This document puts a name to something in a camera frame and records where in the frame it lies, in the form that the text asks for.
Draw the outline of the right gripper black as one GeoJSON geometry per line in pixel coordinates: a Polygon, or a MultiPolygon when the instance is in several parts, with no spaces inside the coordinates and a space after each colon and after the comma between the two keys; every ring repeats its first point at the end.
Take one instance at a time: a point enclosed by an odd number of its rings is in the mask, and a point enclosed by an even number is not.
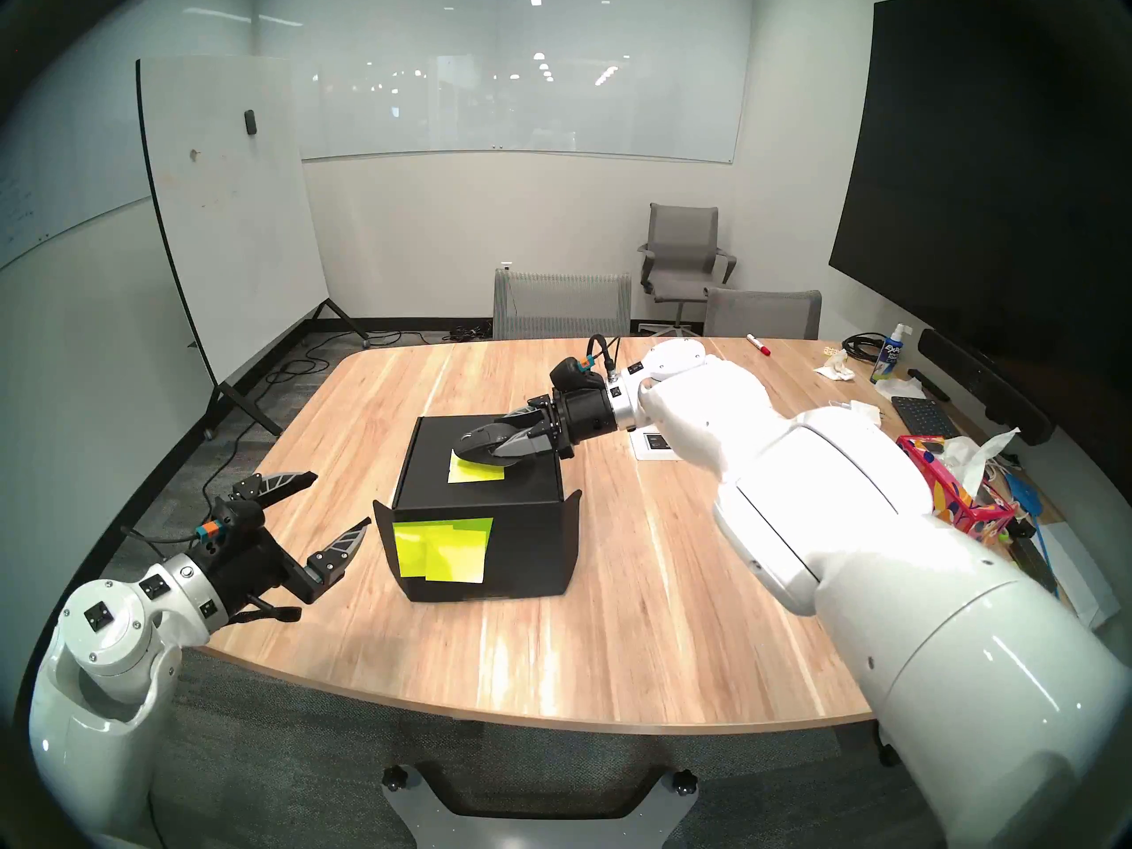
{"type": "Polygon", "coordinates": [[[580,443],[617,431],[616,415],[606,387],[556,388],[556,402],[554,398],[531,398],[524,406],[505,414],[504,422],[528,429],[494,446],[491,457],[495,461],[524,461],[546,454],[572,458],[574,447],[580,443]],[[558,443],[552,431],[534,427],[540,423],[558,426],[558,443]]]}

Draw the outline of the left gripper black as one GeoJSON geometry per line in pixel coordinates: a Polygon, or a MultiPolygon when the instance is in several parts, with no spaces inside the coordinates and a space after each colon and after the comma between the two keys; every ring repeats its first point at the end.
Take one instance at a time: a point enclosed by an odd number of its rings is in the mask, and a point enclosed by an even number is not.
{"type": "MultiPolygon", "coordinates": [[[[314,472],[261,475],[256,472],[232,486],[233,501],[275,505],[302,494],[317,481],[314,472]]],[[[203,535],[190,547],[190,559],[203,571],[226,614],[228,625],[275,619],[299,620],[299,607],[266,603],[271,589],[285,588],[292,597],[311,604],[344,578],[372,521],[363,518],[307,558],[307,577],[298,563],[265,529],[228,529],[203,535]]]]}

